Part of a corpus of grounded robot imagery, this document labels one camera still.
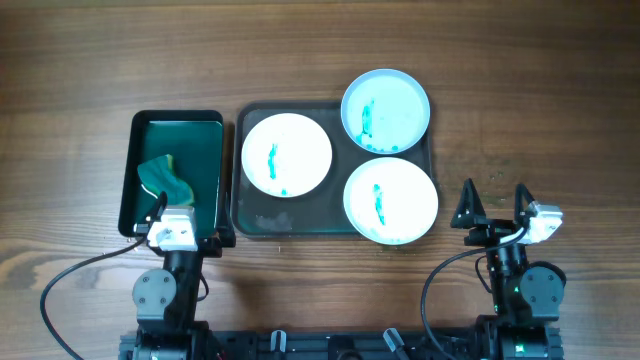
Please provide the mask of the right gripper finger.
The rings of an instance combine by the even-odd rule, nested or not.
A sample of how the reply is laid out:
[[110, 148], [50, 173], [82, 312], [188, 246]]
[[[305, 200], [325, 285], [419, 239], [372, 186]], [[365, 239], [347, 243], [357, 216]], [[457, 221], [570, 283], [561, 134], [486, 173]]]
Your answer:
[[519, 183], [515, 188], [515, 201], [514, 201], [514, 222], [518, 225], [524, 225], [526, 223], [525, 216], [526, 207], [524, 204], [531, 204], [535, 201], [535, 198], [530, 193], [524, 183]]
[[465, 180], [461, 197], [452, 216], [450, 226], [471, 229], [486, 224], [486, 212], [471, 178]]

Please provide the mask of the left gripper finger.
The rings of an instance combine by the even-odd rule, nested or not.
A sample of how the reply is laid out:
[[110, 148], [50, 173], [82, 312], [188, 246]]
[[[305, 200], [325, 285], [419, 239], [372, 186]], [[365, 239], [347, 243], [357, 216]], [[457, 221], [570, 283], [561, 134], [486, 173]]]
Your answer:
[[151, 207], [147, 215], [145, 216], [145, 222], [152, 224], [161, 219], [162, 214], [164, 213], [167, 207], [168, 197], [165, 192], [161, 192], [154, 205]]
[[221, 233], [233, 233], [231, 220], [231, 200], [228, 191], [221, 192], [217, 203], [216, 229]]

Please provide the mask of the green yellow sponge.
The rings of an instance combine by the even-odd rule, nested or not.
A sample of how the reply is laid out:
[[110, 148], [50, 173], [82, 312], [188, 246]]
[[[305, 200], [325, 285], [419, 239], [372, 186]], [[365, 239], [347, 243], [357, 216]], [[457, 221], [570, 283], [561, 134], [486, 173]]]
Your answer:
[[170, 154], [148, 160], [137, 167], [142, 189], [158, 199], [167, 196], [168, 205], [191, 206], [195, 202], [194, 192], [186, 181], [174, 171], [174, 157]]

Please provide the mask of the white plate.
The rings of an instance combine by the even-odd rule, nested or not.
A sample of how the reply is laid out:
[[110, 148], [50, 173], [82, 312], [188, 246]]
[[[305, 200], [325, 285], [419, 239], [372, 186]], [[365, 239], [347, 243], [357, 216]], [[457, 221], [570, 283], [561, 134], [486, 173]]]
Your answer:
[[429, 231], [439, 200], [433, 181], [417, 165], [381, 157], [363, 163], [349, 176], [343, 206], [349, 222], [362, 236], [398, 246]]
[[298, 197], [319, 186], [332, 158], [325, 130], [296, 113], [275, 114], [259, 121], [241, 148], [242, 169], [250, 183], [280, 198]]

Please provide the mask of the pale blue rimmed plate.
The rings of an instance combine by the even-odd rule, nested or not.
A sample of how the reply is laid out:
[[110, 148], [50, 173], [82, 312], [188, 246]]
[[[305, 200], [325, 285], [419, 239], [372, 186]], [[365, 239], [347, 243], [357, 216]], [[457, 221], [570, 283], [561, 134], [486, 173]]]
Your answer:
[[340, 115], [356, 145], [391, 155], [421, 140], [429, 127], [431, 107], [426, 91], [413, 77], [384, 68], [360, 75], [347, 87]]

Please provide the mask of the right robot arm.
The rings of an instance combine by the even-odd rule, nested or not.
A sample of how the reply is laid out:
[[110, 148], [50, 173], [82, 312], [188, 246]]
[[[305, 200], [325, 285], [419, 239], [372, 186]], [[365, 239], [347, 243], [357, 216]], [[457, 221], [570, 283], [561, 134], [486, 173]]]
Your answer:
[[468, 179], [451, 220], [469, 231], [467, 246], [480, 247], [487, 261], [493, 315], [476, 319], [469, 352], [473, 359], [562, 360], [559, 319], [567, 278], [557, 266], [531, 262], [526, 248], [551, 238], [562, 225], [563, 212], [536, 201], [525, 185], [515, 191], [514, 218], [491, 219]]

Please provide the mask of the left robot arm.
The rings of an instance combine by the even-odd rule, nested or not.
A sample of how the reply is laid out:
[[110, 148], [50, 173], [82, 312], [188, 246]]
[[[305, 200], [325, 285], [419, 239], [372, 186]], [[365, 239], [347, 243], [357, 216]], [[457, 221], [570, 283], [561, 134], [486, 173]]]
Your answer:
[[162, 192], [134, 233], [163, 266], [143, 273], [132, 299], [138, 329], [120, 339], [120, 359], [224, 359], [223, 346], [205, 321], [195, 319], [203, 260], [219, 258], [236, 245], [233, 227], [225, 219], [208, 237], [196, 236], [195, 209], [170, 206]]

